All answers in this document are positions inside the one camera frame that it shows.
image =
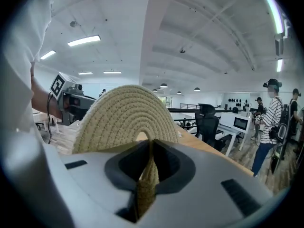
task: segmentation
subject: white desk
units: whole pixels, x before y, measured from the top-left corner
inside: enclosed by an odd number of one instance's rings
[[[225,136],[228,135],[228,134],[232,135],[232,138],[231,138],[229,147],[228,147],[228,149],[227,149],[227,151],[226,151],[226,154],[225,154],[226,156],[229,156],[230,151],[231,151],[231,149],[232,149],[232,146],[233,146],[233,144],[234,144],[234,141],[235,141],[237,135],[240,134],[240,133],[242,133],[242,132],[239,131],[239,130],[235,130],[235,129],[233,129],[233,128],[224,126],[224,125],[220,125],[220,124],[218,125],[218,130],[221,130],[221,131],[223,132],[223,134],[222,134],[222,136],[221,136],[220,138],[218,138],[218,136],[217,136],[218,134],[217,134],[217,135],[216,135],[216,139],[217,139],[217,140],[221,139],[222,137],[225,137]],[[188,132],[189,132],[189,133],[195,133],[196,131],[197,131],[197,128],[194,127],[194,128],[191,128]],[[242,140],[242,143],[241,143],[241,146],[240,146],[240,148],[239,148],[239,151],[242,150],[246,137],[247,137],[247,133],[244,134],[244,138],[243,138],[243,140]]]
[[[226,154],[225,154],[226,156],[229,156],[230,151],[231,151],[231,149],[232,149],[232,146],[233,146],[233,144],[234,144],[234,141],[235,141],[235,139],[236,139],[236,136],[237,136],[238,134],[242,133],[242,132],[239,131],[239,130],[236,130],[236,129],[233,129],[233,128],[224,126],[224,125],[220,125],[220,124],[218,125],[218,130],[223,131],[224,136],[226,135],[226,133],[232,135],[232,138],[231,138],[229,147],[228,147],[227,152],[226,152]],[[239,148],[239,151],[242,150],[246,137],[247,137],[247,133],[244,134],[244,138],[243,138],[243,140],[242,140],[242,143],[241,143],[241,146],[240,146],[240,148]]]

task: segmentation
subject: wooden floor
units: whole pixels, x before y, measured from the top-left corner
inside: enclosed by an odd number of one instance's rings
[[[60,134],[55,133],[55,127],[51,126],[51,131],[53,133],[51,144],[55,146],[59,153],[61,154],[71,154],[73,149],[73,142],[76,135],[77,130],[79,129],[79,123],[75,122],[70,126],[62,126],[59,125]],[[47,143],[49,140],[48,132],[45,132],[43,128],[40,130],[41,136],[43,140]],[[249,170],[252,167],[255,153],[257,151],[257,144],[250,140],[250,137],[253,135],[253,126],[250,129],[250,133],[246,138],[242,151],[239,151],[239,145],[237,140],[235,140],[234,147],[232,148],[229,157],[234,161],[240,163],[244,167]],[[229,146],[229,141],[226,142],[226,146],[221,151],[222,153],[226,153],[227,148]],[[265,183],[265,185],[274,193],[277,194],[280,190],[288,187],[290,185],[290,181],[292,180],[295,172],[296,172],[296,164],[295,164],[295,153],[292,151],[295,148],[295,145],[288,144],[285,153],[285,160],[281,161],[278,169],[273,175],[271,171],[269,171],[270,165],[270,156],[272,151],[268,153],[267,158],[263,163],[260,173],[258,174],[258,178],[261,182]]]

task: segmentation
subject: ceiling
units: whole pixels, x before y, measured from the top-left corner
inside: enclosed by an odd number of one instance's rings
[[[101,41],[67,45],[93,35]],[[275,72],[274,36],[265,0],[55,0],[40,55],[56,51],[41,63],[73,76],[102,79],[118,70],[149,89],[167,83],[174,94],[225,72]],[[296,48],[291,31],[283,71],[296,71]]]

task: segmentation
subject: office chair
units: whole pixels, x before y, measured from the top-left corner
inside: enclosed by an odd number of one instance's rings
[[[202,135],[202,141],[215,148],[215,135],[219,124],[219,119],[214,115],[215,108],[209,104],[199,104],[199,111],[195,113],[197,127],[196,137]]]

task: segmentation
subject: ceiling light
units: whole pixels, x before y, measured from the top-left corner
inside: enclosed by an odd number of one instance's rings
[[[168,88],[167,84],[161,84],[161,88]]]
[[[279,9],[276,5],[275,0],[267,0],[267,3],[271,9],[272,16],[275,20],[275,28],[276,28],[276,33],[281,34],[283,32],[283,25],[282,25],[282,20],[280,16]]]
[[[73,46],[76,46],[76,45],[79,45],[79,44],[84,44],[84,43],[99,41],[99,40],[100,40],[99,36],[91,36],[91,37],[87,37],[87,38],[72,41],[72,42],[68,43],[68,45],[70,47],[73,47]]]
[[[119,71],[104,71],[104,74],[121,74]]]
[[[277,72],[281,72],[282,64],[283,64],[283,59],[278,59],[278,61],[277,61],[277,68],[276,68]]]
[[[46,59],[47,57],[49,57],[49,56],[51,56],[51,55],[53,55],[53,54],[55,54],[55,53],[56,53],[55,51],[51,50],[50,52],[48,52],[48,53],[46,53],[45,55],[43,55],[40,59],[44,60],[44,59]]]
[[[93,74],[92,72],[78,73],[79,75]]]

